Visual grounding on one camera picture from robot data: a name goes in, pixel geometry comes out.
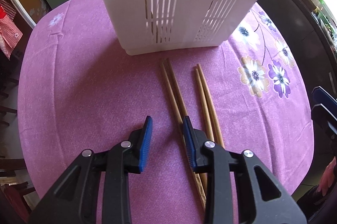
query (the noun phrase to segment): flower center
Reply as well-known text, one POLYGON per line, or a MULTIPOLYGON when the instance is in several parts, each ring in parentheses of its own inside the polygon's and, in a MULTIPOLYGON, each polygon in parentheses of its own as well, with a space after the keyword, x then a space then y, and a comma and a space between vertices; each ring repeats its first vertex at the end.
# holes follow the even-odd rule
POLYGON ((284 83, 284 79, 283 79, 283 76, 281 75, 281 73, 277 73, 276 77, 278 78, 278 80, 280 81, 281 84, 284 83))
POLYGON ((258 76, 258 73, 254 70, 252 71, 252 77, 255 81, 259 80, 259 76, 258 76))
POLYGON ((283 52, 283 54, 284 54, 285 57, 288 56, 288 51, 287 51, 287 49, 283 48, 283 49, 282 49, 282 52, 283 52))
POLYGON ((249 32, 245 27, 239 27, 239 31, 243 36, 246 36, 246 37, 249 36, 249 32))

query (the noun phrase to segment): table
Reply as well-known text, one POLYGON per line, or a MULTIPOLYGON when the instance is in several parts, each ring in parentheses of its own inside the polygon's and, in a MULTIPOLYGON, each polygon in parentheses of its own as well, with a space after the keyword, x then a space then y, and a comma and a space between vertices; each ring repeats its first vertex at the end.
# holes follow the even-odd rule
POLYGON ((151 115, 147 168, 130 175, 133 221, 202 222, 160 73, 166 57, 194 127, 204 129, 193 70, 200 63, 226 148, 254 151, 293 193, 313 156, 310 107, 287 44, 258 4, 219 47, 128 56, 102 0, 70 0, 34 28, 20 75, 20 140, 40 197, 82 150, 110 149, 151 115))

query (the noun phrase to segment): checkered cloth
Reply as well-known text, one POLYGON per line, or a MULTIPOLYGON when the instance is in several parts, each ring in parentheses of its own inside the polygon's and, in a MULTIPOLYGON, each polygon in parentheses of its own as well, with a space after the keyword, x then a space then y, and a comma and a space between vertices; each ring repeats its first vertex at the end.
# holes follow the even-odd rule
POLYGON ((8 3, 6 0, 0 0, 0 6, 2 6, 8 17, 13 21, 16 15, 16 9, 13 7, 13 5, 8 3))
POLYGON ((22 37, 22 32, 0 7, 0 49, 9 59, 13 49, 22 37))

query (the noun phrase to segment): metal screw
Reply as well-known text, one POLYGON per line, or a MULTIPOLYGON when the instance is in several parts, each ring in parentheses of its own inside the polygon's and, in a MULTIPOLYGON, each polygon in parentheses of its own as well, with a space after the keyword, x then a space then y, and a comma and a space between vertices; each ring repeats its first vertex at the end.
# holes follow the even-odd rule
POLYGON ((209 141, 205 142, 205 146, 208 147, 208 148, 214 148, 215 143, 209 140, 209 141))
POLYGON ((250 150, 245 150, 243 151, 243 154, 247 157, 247 158, 252 158, 254 156, 254 153, 250 150))
POLYGON ((90 157, 92 155, 92 151, 90 149, 86 149, 82 152, 82 156, 85 158, 90 157))
POLYGON ((123 148, 129 148, 131 146, 131 142, 129 142, 128 140, 125 140, 121 143, 121 146, 123 148))

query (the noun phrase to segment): tablecloth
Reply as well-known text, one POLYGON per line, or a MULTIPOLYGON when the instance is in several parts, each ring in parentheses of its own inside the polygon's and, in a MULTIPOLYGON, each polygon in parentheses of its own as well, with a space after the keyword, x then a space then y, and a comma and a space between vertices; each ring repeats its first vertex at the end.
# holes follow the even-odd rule
POLYGON ((112 148, 150 115, 148 165, 129 180, 133 221, 202 223, 160 72, 167 57, 193 126, 205 128, 193 70, 200 63, 226 148, 252 150, 289 193, 296 189, 313 156, 310 106, 286 41, 258 4, 219 47, 128 56, 102 0, 70 0, 36 25, 20 74, 20 140, 40 197, 82 150, 112 148))

